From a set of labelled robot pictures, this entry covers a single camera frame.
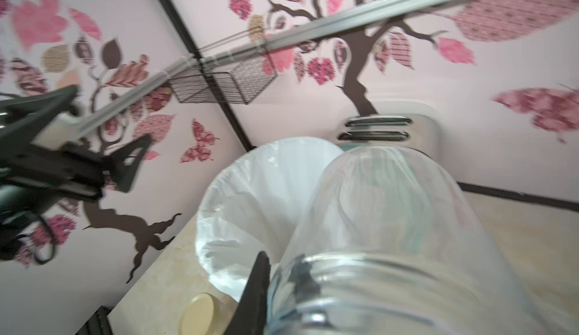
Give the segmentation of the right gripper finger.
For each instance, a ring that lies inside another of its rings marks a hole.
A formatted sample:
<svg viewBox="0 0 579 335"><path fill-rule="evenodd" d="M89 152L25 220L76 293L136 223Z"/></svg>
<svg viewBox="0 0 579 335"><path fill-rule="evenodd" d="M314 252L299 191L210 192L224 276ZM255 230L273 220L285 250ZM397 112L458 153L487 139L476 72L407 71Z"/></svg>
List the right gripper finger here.
<svg viewBox="0 0 579 335"><path fill-rule="evenodd" d="M238 307L224 335L262 335L267 321L271 264L267 253L258 253Z"/></svg>

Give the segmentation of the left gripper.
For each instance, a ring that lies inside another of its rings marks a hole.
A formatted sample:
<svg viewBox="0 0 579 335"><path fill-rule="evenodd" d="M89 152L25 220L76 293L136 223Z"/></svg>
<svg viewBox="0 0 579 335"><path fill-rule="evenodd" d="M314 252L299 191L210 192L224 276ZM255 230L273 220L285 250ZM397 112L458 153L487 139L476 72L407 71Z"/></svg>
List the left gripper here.
<svg viewBox="0 0 579 335"><path fill-rule="evenodd" d="M50 208L64 198L97 201L103 196L107 172L120 192L131 191L152 146L150 134L108 156L71 143L59 150L33 145L57 115L69 113L77 95L78 86L72 85L1 102L2 208Z"/></svg>

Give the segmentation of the glass jar beige lid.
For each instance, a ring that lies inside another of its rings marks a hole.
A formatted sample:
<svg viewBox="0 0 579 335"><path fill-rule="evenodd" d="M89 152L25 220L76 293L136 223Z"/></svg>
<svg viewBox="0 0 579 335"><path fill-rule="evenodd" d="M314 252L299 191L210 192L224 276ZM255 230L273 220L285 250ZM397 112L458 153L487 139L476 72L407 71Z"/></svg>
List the glass jar beige lid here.
<svg viewBox="0 0 579 335"><path fill-rule="evenodd" d="M450 175L405 148L324 170L268 289L267 334L549 334Z"/></svg>
<svg viewBox="0 0 579 335"><path fill-rule="evenodd" d="M231 299L220 300L203 293L192 299L179 321L180 335L222 335L229 326L238 303Z"/></svg>

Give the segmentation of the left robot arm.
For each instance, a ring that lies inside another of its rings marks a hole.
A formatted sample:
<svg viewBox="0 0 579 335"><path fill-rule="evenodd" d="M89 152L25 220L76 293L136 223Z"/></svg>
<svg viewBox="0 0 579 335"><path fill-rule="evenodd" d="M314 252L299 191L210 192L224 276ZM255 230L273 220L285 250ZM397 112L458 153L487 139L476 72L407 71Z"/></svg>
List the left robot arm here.
<svg viewBox="0 0 579 335"><path fill-rule="evenodd" d="M57 253L57 236L43 214L64 198L96 202L106 179L128 192L152 136L145 134L110 155L72 142L50 149L35 140L66 113L78 93L66 86L44 95L4 94L1 101L1 259L21 252L44 265Z"/></svg>

